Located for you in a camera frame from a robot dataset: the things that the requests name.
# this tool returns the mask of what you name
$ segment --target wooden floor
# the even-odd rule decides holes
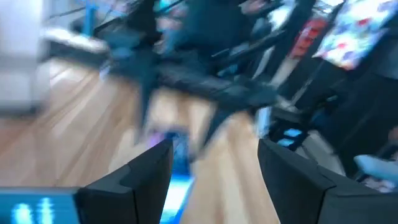
[[[50,64],[48,108],[38,118],[0,120],[0,185],[86,185],[124,165],[146,147],[133,145],[136,86],[98,78],[63,61]],[[211,103],[160,90],[151,126],[181,125],[199,142]],[[250,119],[226,122],[205,158],[194,163],[197,181],[182,223],[278,223],[257,160]]]

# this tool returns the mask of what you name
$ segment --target wall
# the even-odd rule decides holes
[[[45,51],[40,40],[47,0],[0,1],[0,113],[28,110],[45,101],[49,75],[38,71]]]

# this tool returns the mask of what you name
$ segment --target colorful poster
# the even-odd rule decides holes
[[[314,57],[352,70],[386,33],[398,0],[347,0]]]

